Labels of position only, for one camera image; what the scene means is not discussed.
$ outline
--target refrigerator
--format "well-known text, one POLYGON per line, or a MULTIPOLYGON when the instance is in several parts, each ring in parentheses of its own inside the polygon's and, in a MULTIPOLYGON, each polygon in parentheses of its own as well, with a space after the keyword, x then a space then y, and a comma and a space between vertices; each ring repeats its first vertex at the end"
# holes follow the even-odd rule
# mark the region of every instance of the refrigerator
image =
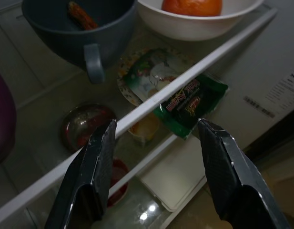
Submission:
POLYGON ((278 136, 276 143, 281 143, 294 135, 294 0, 267 0, 228 33, 203 42, 166 38, 137 16, 121 58, 157 47, 173 47, 197 64, 153 99, 135 107, 117 86, 118 62, 106 69, 104 84, 91 85, 82 70, 42 43, 24 19, 20 2, 0 1, 0 73, 17 108, 15 147, 0 164, 0 228, 44 227, 64 174, 78 153, 70 153, 61 144, 60 125, 70 110, 85 102, 103 104, 115 112, 119 140, 114 156, 129 169, 128 176, 109 193, 129 183, 126 196, 95 224, 97 228, 165 227, 206 183, 203 177, 180 209, 169 212, 138 174, 177 137, 161 126, 152 142, 141 148, 127 132, 206 70, 230 88, 206 118, 226 129, 242 150, 254 152, 259 147, 259 154, 252 153, 257 158, 273 146, 262 144, 267 136, 278 136), (281 123, 290 128, 283 130, 281 123), (288 134, 279 137, 282 130, 288 134), (155 214, 141 220, 150 205, 156 206, 155 214))

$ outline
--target glass shelf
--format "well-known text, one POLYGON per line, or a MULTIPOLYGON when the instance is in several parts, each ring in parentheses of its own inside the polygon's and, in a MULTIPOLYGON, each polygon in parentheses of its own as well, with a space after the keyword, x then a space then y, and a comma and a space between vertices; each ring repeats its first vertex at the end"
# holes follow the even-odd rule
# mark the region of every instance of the glass shelf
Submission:
MULTIPOLYGON (((190 56, 193 61, 199 62, 267 10, 266 7, 259 8, 245 17, 230 33, 205 42, 181 42, 162 37, 137 19, 134 35, 122 57, 145 48, 172 46, 190 56)), ((210 70, 214 73, 222 71, 227 67, 226 63, 233 63, 234 59, 231 57, 234 57, 235 53, 231 52, 210 70)), ((86 102, 99 103, 111 108, 117 118, 121 119, 135 108, 118 89, 117 71, 118 63, 107 69, 106 82, 101 85, 90 84, 88 77, 82 72, 20 104, 16 145, 0 165, 0 168, 3 168, 0 172, 8 177, 7 182, 13 186, 15 193, 0 202, 0 207, 71 156, 61 144, 59 135, 61 122, 70 110, 86 102)), ((118 142, 114 154, 131 170, 168 134, 169 131, 162 126, 150 144, 141 148, 134 143, 131 135, 125 132, 120 136, 122 140, 118 142)), ((138 178, 134 177, 129 183, 125 198, 109 209, 103 221, 94 224, 95 228, 159 228, 170 215, 138 178), (151 211, 150 206, 155 206, 155 210, 151 211), (144 213, 148 214, 145 220, 142 216, 144 213)), ((31 228, 44 227, 59 186, 56 184, 10 220, 27 216, 29 222, 33 222, 31 228)), ((8 221, 3 222, 1 226, 6 225, 8 221)))

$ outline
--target refrigerator shelf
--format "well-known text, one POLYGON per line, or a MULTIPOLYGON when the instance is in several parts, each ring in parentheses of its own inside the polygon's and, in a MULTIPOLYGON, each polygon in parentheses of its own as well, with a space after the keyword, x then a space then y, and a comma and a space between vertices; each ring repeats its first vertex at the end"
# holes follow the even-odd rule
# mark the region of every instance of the refrigerator shelf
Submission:
MULTIPOLYGON (((166 100, 206 69, 213 73, 218 73, 226 66, 226 60, 228 61, 228 58, 221 61, 219 60, 228 53, 231 53, 236 46, 269 22, 276 13, 276 9, 269 10, 266 9, 266 7, 263 7, 263 9, 260 8, 249 14, 243 22, 230 31, 230 33, 211 41, 194 43, 164 38, 153 33, 138 21, 133 38, 123 56, 127 56, 133 51, 143 48, 172 46, 192 57, 197 64, 137 108, 127 102, 119 92, 116 84, 118 63, 106 71, 107 80, 104 84, 91 85, 85 74, 81 73, 63 82, 58 82, 51 88, 44 89, 41 93, 21 103, 18 106, 16 146, 12 154, 2 165, 6 168, 17 191, 20 193, 15 198, 5 203, 5 205, 1 206, 0 224, 2 222, 4 224, 4 220, 20 212, 23 208, 28 207, 28 210, 35 209, 38 205, 38 201, 42 199, 41 196, 44 194, 49 197, 49 199, 52 199, 52 201, 54 200, 59 182, 63 178, 69 164, 78 153, 70 155, 60 144, 58 136, 61 120, 68 111, 83 102, 90 101, 104 104, 116 113, 119 119, 116 137, 122 138, 122 141, 119 141, 115 150, 115 155, 123 160, 127 166, 129 166, 129 169, 132 170, 110 189, 110 195, 112 195, 118 190, 119 186, 129 182, 140 169, 150 163, 155 156, 162 152, 163 148, 167 147, 176 139, 176 136, 170 135, 170 137, 162 141, 169 135, 169 131, 162 127, 151 144, 142 150, 141 148, 139 149, 138 146, 132 144, 131 136, 126 132, 127 129, 149 112, 152 112, 162 101, 166 100), (21 165, 23 157, 30 158, 29 165, 21 165), (34 176, 30 176, 31 179, 22 182, 20 171, 22 172, 21 176, 23 174, 29 176, 31 173, 34 173, 34 176)), ((137 182, 139 183, 137 180, 130 181, 130 183, 136 184, 137 182)), ((137 185, 137 189, 142 189, 142 187, 140 187, 141 185, 142 184, 137 185)), ((148 191, 145 188, 142 193, 144 193, 144 196, 148 195, 146 194, 148 191)), ((146 206, 147 202, 150 201, 151 199, 147 198, 147 201, 143 205, 146 206)), ((53 202, 47 203, 47 209, 50 210, 52 204, 53 202)), ((127 211, 128 208, 128 205, 124 205, 123 211, 127 211)), ((37 220, 46 221, 46 214, 48 214, 48 212, 46 212, 46 210, 40 211, 39 215, 42 214, 42 219, 39 219, 38 214, 36 214, 37 220)), ((110 209, 108 214, 114 214, 114 208, 110 209)), ((162 209, 160 214, 157 215, 153 221, 157 218, 161 219, 161 222, 163 222, 169 215, 170 214, 166 210, 162 209)), ((133 219, 137 217, 137 212, 132 212, 128 216, 133 219)))

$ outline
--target white shelf rail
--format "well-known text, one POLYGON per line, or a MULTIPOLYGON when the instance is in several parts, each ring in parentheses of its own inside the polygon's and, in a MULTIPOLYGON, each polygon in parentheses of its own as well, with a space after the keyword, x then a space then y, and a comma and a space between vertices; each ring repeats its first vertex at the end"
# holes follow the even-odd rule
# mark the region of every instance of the white shelf rail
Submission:
MULTIPOLYGON (((195 64, 193 67, 191 67, 189 70, 184 72, 174 81, 172 81, 169 85, 167 85, 162 90, 160 90, 157 94, 152 96, 150 99, 145 101, 142 105, 140 105, 139 107, 134 109, 132 112, 127 114, 124 118, 119 120, 117 123, 117 128, 116 128, 116 137, 119 137, 127 129, 129 129, 134 123, 136 123, 137 121, 142 119, 144 116, 146 116, 149 112, 154 110, 154 108, 156 108, 161 102, 165 101, 175 92, 177 92, 180 88, 182 88, 187 83, 189 83, 192 79, 194 79, 197 75, 201 74, 208 67, 210 67, 216 61, 218 61, 220 58, 226 55, 229 51, 231 51, 233 48, 235 48, 240 43, 242 43, 245 39, 251 36, 259 28, 264 26, 276 15, 276 13, 277 13, 277 9, 269 10, 259 19, 251 23, 248 27, 244 28, 237 35, 232 37, 230 40, 222 44, 212 53, 210 53, 201 61, 199 61, 197 64, 195 64)), ((72 156, 70 156, 61 164, 56 166, 46 175, 44 175, 39 180, 37 180, 30 187, 22 191, 14 199, 12 199, 7 204, 2 206, 0 208, 0 223, 6 220, 11 215, 18 212, 19 210, 26 207, 27 205, 29 205, 31 202, 33 202, 42 194, 44 194, 46 191, 48 191, 50 188, 52 188, 58 181, 60 181, 63 178, 64 174, 66 173, 66 170, 68 166, 70 165, 70 163, 77 156, 78 152, 79 151, 74 153, 72 156)), ((144 161, 144 164, 148 164, 151 160, 152 158, 147 157, 147 161, 144 161)), ((127 179, 123 179, 122 182, 123 183, 127 182, 128 181, 127 179)), ((116 186, 117 184, 110 189, 110 195, 112 194, 113 190, 115 191, 117 190, 116 186)))

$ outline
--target red food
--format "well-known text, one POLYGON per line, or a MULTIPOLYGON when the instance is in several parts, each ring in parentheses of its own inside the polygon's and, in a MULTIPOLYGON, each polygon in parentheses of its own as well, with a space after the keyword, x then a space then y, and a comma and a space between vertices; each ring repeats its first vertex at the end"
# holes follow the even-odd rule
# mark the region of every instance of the red food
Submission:
POLYGON ((219 16, 222 0, 164 0, 162 10, 197 17, 219 16))
POLYGON ((76 2, 70 1, 69 3, 69 15, 76 20, 84 30, 93 30, 98 27, 98 24, 94 22, 85 11, 76 2))

